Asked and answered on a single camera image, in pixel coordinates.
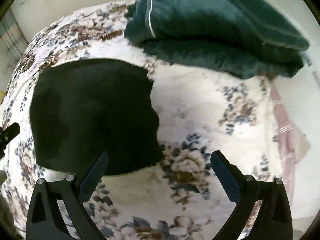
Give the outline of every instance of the black clamp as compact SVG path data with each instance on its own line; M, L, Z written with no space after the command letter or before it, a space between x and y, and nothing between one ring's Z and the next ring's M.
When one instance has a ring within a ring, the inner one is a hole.
M11 142L19 133L20 125L18 125L16 122L5 130L0 127L0 159L4 157L4 150L6 149L7 144Z
M82 240L104 240L83 202L88 201L108 165L103 153L94 165L79 176L70 174L62 181L39 179L30 201L26 240L73 240L63 221L57 200L63 200L71 221ZM231 165L220 151L211 155L211 166L237 206L213 240L237 240L245 227L254 204L262 205L246 240L292 240L292 219L288 197L281 179L256 181Z

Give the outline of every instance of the black fabric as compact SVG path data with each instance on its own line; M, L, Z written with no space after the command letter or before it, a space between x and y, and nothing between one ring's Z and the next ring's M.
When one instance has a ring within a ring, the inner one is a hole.
M159 162L159 118L147 73L112 59L45 69L30 106L37 164L77 173L106 151L105 175L117 175Z

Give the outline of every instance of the screw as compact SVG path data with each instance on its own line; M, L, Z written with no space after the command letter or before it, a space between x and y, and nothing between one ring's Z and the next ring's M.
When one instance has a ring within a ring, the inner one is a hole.
M245 175L244 178L247 181L253 181L254 180L254 177L252 177L251 175Z
M75 178L75 176L73 174L66 176L67 181L72 181L74 178Z
M279 185L281 185L281 184L282 184L282 180L281 180L281 179L279 179L279 178L276 178L276 179L275 179L275 181L276 181L276 184L279 184Z
M42 183L44 183L44 179L43 178L38 179L37 184L41 185Z

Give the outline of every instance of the floral bedspread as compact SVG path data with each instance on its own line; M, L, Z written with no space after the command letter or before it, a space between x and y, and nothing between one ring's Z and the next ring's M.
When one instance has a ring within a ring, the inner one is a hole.
M43 29L10 79L0 107L2 127L17 122L21 132L5 150L8 179L1 192L22 236L36 181L66 175L36 164L28 113L34 86L44 68L71 60L121 59L146 68L154 80L151 101L160 119L158 140L165 158L155 167L101 179L84 206L106 238L212 239L235 207L211 169L214 150L221 150L242 173L256 179L272 181L282 176L268 81L263 77L240 80L145 55L123 37L126 5L133 2L84 8ZM259 207L257 202L242 237ZM77 238L62 203L60 208Z

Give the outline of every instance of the pink towel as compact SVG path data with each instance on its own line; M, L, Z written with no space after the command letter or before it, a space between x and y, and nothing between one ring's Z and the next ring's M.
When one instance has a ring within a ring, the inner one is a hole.
M274 104L274 113L278 123L279 156L283 167L283 182L288 194L290 205L292 204L295 182L295 164L302 160L311 145L299 128L292 123L282 103L282 99L271 83L271 99Z

